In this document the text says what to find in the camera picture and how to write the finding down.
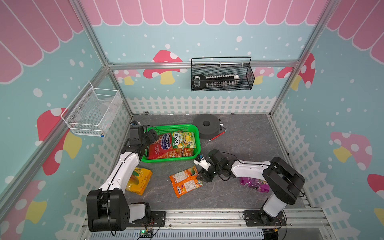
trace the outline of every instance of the mushroom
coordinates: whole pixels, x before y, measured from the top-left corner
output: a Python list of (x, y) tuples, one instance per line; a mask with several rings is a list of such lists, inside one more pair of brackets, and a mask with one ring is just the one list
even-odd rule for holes
[(349, 157), (353, 156), (361, 170), (369, 167), (372, 160), (372, 147), (368, 138), (363, 135), (333, 132), (331, 139), (330, 144), (337, 143), (341, 146), (333, 150), (340, 162), (346, 162)]
[(45, 181), (32, 181), (26, 187), (16, 204), (0, 224), (2, 240), (19, 240), (26, 220), (36, 224), (47, 208), (47, 202), (35, 202), (33, 199), (45, 186)]
[(275, 75), (275, 71), (273, 70), (273, 67), (255, 68), (253, 70), (253, 74), (255, 76), (255, 81), (253, 84), (258, 85), (263, 82), (263, 76), (273, 77)]
[(384, 209), (375, 208), (374, 212), (381, 224), (384, 225)]
[[(292, 71), (292, 67), (286, 67), (277, 74), (277, 77), (287, 78), (290, 75), (291, 71)], [(299, 88), (300, 80), (304, 81), (306, 88), (310, 88), (313, 82), (314, 74), (315, 74), (315, 61), (314, 61), (313, 54), (310, 53), (304, 65), (301, 67), (299, 74), (293, 80), (291, 88), (297, 91)]]
[[(60, 115), (65, 108), (55, 108), (44, 112), (37, 119), (37, 131), (39, 140), (36, 145), (40, 144), (51, 132), (57, 122), (61, 119)], [(68, 129), (64, 136), (60, 139), (51, 154), (43, 163), (43, 171), (48, 175), (54, 174), (60, 166), (63, 150), (65, 150), (71, 159), (74, 159), (81, 148), (81, 137), (76, 137)]]
[(125, 85), (135, 84), (135, 82), (132, 80), (132, 77), (141, 77), (137, 70), (115, 70), (114, 73), (119, 83), (122, 83), (122, 80), (124, 79)]
[(371, 189), (384, 199), (384, 176), (377, 174), (368, 175), (368, 185)]
[[(153, 63), (178, 63), (182, 60), (174, 53), (167, 50), (160, 50), (151, 61)], [(164, 85), (174, 84), (175, 79), (172, 76), (172, 71), (186, 73), (187, 69), (146, 69), (144, 70), (144, 77), (155, 78), (161, 75), (160, 83)]]

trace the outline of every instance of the mounting plate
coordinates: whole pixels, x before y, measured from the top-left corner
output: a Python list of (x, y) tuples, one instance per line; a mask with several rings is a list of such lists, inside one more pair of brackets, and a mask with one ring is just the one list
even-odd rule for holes
[[(153, 223), (153, 227), (164, 227), (165, 224), (165, 218), (166, 218), (166, 212), (165, 211), (151, 211), (151, 219), (154, 219), (155, 222)], [(142, 227), (142, 220), (138, 219), (136, 221), (133, 221), (131, 223), (128, 223), (127, 227)]]
[[(245, 222), (247, 223), (247, 227), (263, 227), (264, 224), (261, 223), (260, 217), (259, 217), (259, 210), (246, 210), (244, 211), (243, 218)], [(275, 217), (275, 220), (271, 222), (270, 226), (286, 226), (287, 222), (283, 215), (283, 212), (280, 211), (279, 214)]]

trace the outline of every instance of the white wire basket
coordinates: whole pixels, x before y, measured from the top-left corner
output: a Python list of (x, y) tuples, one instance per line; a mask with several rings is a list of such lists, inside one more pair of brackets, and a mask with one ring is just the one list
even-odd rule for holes
[(61, 118), (72, 130), (73, 134), (104, 137), (122, 105), (120, 92), (114, 89), (94, 88), (90, 82), (84, 88), (87, 86), (90, 86), (90, 88), (86, 94), (77, 101), (69, 114), (65, 114), (77, 99), (76, 96), (67, 109), (63, 111)]

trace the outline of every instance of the robotic arm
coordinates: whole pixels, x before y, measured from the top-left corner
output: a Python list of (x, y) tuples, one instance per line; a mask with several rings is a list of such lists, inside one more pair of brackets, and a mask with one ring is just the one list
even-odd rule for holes
[(265, 162), (228, 160), (219, 150), (214, 149), (208, 153), (207, 159), (200, 155), (194, 160), (194, 163), (203, 167), (197, 178), (204, 182), (211, 182), (215, 175), (222, 180), (229, 180), (231, 177), (252, 177), (265, 180), (273, 194), (259, 211), (259, 218), (263, 225), (269, 225), (274, 221), (274, 218), (287, 204), (294, 204), (305, 183), (302, 175), (279, 157)]
[(86, 198), (88, 227), (91, 232), (122, 231), (128, 223), (137, 219), (150, 219), (149, 204), (128, 205), (125, 188), (135, 167), (145, 154), (146, 148), (159, 139), (154, 129), (144, 132), (144, 126), (132, 122), (130, 138), (121, 150), (119, 162), (111, 175), (98, 190), (89, 192)]

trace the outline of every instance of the snack bag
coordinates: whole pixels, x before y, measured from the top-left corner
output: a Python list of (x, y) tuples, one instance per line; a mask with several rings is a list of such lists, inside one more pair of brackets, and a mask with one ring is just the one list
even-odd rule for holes
[(177, 131), (172, 132), (172, 147), (173, 148), (195, 148), (195, 133)]
[(142, 196), (151, 177), (151, 170), (136, 167), (131, 177), (129, 178), (127, 187), (125, 189)]
[(196, 166), (193, 166), (187, 170), (169, 176), (177, 198), (180, 198), (189, 191), (203, 186), (203, 183), (200, 180), (197, 180), (197, 175), (198, 172)]
[(261, 179), (241, 177), (240, 184), (246, 187), (257, 189), (259, 192), (269, 192), (270, 190), (268, 183)]
[(189, 157), (194, 155), (193, 148), (173, 148), (171, 133), (159, 136), (159, 140), (149, 145), (148, 159)]

